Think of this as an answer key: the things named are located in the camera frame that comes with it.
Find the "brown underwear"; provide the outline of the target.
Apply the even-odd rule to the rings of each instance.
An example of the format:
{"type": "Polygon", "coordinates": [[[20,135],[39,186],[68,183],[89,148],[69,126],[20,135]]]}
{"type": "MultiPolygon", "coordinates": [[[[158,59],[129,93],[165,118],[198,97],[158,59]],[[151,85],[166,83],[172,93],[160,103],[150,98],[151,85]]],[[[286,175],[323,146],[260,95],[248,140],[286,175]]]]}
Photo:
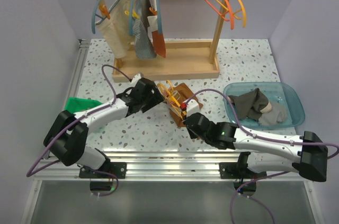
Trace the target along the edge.
{"type": "MultiPolygon", "coordinates": [[[[198,102],[199,104],[199,107],[200,107],[200,111],[201,111],[201,108],[203,107],[203,104],[201,104],[199,102],[199,100],[197,99],[196,96],[194,96],[194,93],[190,90],[190,88],[187,86],[187,84],[185,83],[181,83],[177,86],[174,86],[174,89],[178,90],[178,92],[180,93],[181,97],[180,97],[180,100],[179,102],[182,104],[185,100],[191,100],[191,99],[194,99],[198,102]]],[[[172,117],[172,119],[174,120],[174,123],[177,125],[178,128],[182,128],[182,127],[185,127],[184,125],[184,120],[186,118],[186,116],[184,116],[183,120],[181,120],[174,112],[172,112],[170,109],[169,109],[169,114],[170,116],[172,117]]]]}

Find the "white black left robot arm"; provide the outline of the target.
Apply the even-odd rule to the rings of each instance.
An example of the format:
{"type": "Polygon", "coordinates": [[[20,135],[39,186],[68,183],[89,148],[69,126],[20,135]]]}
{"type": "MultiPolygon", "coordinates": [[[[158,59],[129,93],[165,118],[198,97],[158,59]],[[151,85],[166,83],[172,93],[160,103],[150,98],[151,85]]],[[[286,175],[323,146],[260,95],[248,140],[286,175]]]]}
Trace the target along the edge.
{"type": "Polygon", "coordinates": [[[145,113],[163,101],[164,97],[152,80],[134,79],[131,87],[104,104],[77,113],[60,112],[43,145],[65,166],[87,166],[97,177],[106,177],[110,171],[108,158],[86,145],[87,136],[112,121],[140,111],[145,113]]]}

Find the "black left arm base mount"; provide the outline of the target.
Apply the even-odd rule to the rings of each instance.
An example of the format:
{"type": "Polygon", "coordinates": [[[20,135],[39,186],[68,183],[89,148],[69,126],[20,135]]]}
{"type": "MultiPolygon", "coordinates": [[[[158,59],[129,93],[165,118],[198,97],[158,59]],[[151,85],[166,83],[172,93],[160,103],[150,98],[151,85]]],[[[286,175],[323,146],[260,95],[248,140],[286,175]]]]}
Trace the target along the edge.
{"type": "Polygon", "coordinates": [[[112,162],[104,152],[90,147],[85,147],[77,165],[80,178],[125,178],[127,172],[126,162],[112,162]]]}

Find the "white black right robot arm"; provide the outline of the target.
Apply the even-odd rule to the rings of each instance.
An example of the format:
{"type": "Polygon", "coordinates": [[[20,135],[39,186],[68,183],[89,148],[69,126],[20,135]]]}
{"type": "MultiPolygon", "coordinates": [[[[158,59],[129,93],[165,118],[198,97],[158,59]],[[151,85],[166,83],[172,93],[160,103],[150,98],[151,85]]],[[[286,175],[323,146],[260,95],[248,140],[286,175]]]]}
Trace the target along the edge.
{"type": "Polygon", "coordinates": [[[302,136],[260,133],[235,123],[210,121],[201,113],[188,116],[184,124],[190,138],[200,138],[221,150],[241,150],[236,172],[240,177],[262,172],[294,172],[301,177],[325,182],[328,148],[318,135],[302,136]]]}

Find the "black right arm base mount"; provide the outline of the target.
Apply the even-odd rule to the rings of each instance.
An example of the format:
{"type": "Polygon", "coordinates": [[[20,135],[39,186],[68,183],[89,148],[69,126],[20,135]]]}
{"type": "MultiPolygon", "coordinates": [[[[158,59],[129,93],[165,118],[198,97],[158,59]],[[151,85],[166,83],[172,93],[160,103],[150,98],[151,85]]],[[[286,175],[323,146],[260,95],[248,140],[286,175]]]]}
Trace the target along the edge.
{"type": "Polygon", "coordinates": [[[250,152],[241,152],[237,162],[219,163],[219,173],[221,179],[236,179],[241,182],[243,179],[255,179],[265,177],[266,172],[253,172],[248,168],[248,158],[253,157],[250,152]]]}

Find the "yellow plastic hanger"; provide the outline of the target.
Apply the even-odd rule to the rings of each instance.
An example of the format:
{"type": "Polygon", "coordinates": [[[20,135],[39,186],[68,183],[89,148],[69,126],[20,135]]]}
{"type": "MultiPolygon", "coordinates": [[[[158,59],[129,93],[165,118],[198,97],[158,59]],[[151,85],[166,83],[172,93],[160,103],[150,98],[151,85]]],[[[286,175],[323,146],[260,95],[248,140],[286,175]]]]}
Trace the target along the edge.
{"type": "Polygon", "coordinates": [[[186,116],[186,111],[182,111],[181,109],[181,103],[179,102],[181,95],[178,90],[174,89],[173,84],[169,80],[166,81],[166,84],[168,87],[162,83],[158,83],[157,87],[163,95],[169,109],[183,120],[184,116],[186,116]]]}

